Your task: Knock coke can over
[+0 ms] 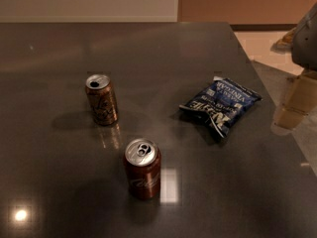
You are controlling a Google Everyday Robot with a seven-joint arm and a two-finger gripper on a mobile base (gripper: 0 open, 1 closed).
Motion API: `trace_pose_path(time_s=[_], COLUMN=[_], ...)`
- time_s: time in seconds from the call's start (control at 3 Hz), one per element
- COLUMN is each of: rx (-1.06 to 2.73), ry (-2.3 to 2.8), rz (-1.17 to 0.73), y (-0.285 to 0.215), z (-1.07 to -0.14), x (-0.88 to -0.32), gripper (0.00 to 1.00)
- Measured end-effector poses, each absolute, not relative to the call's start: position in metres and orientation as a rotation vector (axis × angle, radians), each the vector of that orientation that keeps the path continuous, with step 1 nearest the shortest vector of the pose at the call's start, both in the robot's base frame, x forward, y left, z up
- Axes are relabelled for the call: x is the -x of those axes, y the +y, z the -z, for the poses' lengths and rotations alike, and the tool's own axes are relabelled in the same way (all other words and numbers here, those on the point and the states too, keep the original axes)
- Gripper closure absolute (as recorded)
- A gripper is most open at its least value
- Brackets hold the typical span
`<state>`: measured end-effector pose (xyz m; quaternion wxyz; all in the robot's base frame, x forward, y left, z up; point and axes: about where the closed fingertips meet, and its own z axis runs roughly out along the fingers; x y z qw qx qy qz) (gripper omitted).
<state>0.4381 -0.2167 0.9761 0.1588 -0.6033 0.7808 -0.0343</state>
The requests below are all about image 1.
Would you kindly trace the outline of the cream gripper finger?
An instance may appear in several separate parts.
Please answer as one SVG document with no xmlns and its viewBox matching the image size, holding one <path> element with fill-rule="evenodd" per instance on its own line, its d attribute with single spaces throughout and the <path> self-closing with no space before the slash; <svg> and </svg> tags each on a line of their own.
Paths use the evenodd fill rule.
<svg viewBox="0 0 317 238">
<path fill-rule="evenodd" d="M 292 130 L 317 107 L 317 71 L 303 70 L 293 77 L 281 104 L 276 109 L 273 122 L 283 129 Z"/>
</svg>

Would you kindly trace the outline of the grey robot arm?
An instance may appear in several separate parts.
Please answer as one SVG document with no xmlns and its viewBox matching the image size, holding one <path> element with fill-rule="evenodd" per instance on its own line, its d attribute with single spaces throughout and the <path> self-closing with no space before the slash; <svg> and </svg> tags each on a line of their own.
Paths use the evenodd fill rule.
<svg viewBox="0 0 317 238">
<path fill-rule="evenodd" d="M 296 26 L 291 58 L 303 71 L 287 83 L 273 117 L 275 126 L 287 130 L 297 127 L 317 106 L 317 4 Z"/>
</svg>

